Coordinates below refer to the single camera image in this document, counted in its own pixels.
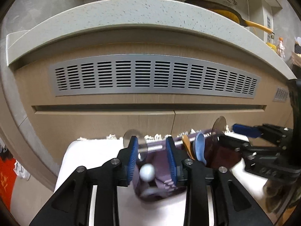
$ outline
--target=metal vent grille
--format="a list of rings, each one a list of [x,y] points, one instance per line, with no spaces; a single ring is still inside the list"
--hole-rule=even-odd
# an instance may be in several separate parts
[[[260,77],[214,62],[166,55],[119,54],[53,64],[56,96],[172,93],[254,98]]]
[[[168,87],[170,62],[156,61],[154,87]]]
[[[68,81],[70,89],[80,89],[79,72],[77,65],[67,67]]]
[[[177,63],[174,64],[173,69],[173,88],[185,88],[186,77],[187,77],[187,63]]]
[[[56,85],[59,91],[67,90],[67,81],[64,68],[55,69]]]
[[[216,71],[217,71],[216,68],[207,67],[205,78],[204,78],[204,83],[203,83],[203,89],[205,89],[205,90],[213,89],[215,78],[216,78]]]
[[[82,82],[84,88],[96,88],[94,64],[84,63],[81,64]]]
[[[151,61],[136,61],[135,86],[150,87]]]
[[[274,102],[285,102],[289,96],[289,92],[285,88],[278,87],[274,96]]]
[[[116,61],[116,87],[131,87],[131,61]]]
[[[267,22],[267,27],[270,29],[271,28],[271,19],[269,16],[266,16],[266,22]],[[271,35],[268,34],[268,42],[270,41],[271,39]]]
[[[112,62],[98,62],[97,63],[97,76],[98,76],[98,86],[103,87],[113,87],[112,78]]]
[[[197,65],[197,64],[191,65],[188,88],[200,89],[202,76],[203,76],[203,68],[204,66],[202,65]]]

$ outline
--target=gray wall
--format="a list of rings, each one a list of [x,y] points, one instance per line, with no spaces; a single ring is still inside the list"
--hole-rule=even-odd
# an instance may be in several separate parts
[[[250,21],[263,25],[262,0],[248,0]],[[250,27],[249,31],[257,35],[261,40],[264,39],[264,31]]]
[[[1,37],[29,30],[44,20],[67,9],[83,4],[84,0],[16,0],[1,25]]]
[[[32,175],[28,181],[17,177],[11,195],[10,212],[20,226],[28,226],[52,194]]]
[[[281,10],[276,7],[272,7],[275,32],[274,44],[278,44],[279,37],[283,38],[285,46],[285,61],[287,62],[291,56],[291,52],[294,52],[294,37],[301,37],[301,21],[287,0],[281,0],[279,3],[282,6]]]

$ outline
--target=plastic bottle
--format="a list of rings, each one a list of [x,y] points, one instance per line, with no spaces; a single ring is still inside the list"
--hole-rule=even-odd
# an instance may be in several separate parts
[[[277,47],[276,47],[275,45],[273,45],[272,43],[267,42],[266,44],[267,44],[274,52],[277,51]]]
[[[280,56],[280,58],[282,58],[282,60],[284,60],[284,45],[283,45],[283,38],[279,37],[279,43],[277,46],[277,50],[276,53]]]

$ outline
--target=yellow pan handle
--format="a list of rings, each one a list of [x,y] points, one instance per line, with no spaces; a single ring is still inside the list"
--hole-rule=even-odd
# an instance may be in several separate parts
[[[245,20],[245,22],[246,22],[246,25],[249,27],[255,27],[255,28],[261,29],[269,34],[273,34],[273,31],[271,29],[269,29],[268,27],[265,27],[263,25],[260,25],[260,24],[257,24],[257,23],[254,23],[254,22],[248,21],[248,20]]]

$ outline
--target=frying pan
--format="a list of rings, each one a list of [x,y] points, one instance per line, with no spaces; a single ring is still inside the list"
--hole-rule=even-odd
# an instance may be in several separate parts
[[[186,0],[185,2],[192,4],[192,5],[206,8],[213,12],[216,12],[222,16],[227,17],[228,19],[233,20],[234,22],[236,22],[242,26],[255,27],[255,28],[261,29],[261,30],[271,34],[272,35],[271,37],[273,38],[274,32],[271,29],[269,29],[263,25],[254,23],[252,21],[244,20],[238,12],[236,12],[234,9],[232,9],[230,7],[227,7],[225,5],[222,5],[222,4],[219,4],[216,2],[205,1],[205,0]]]

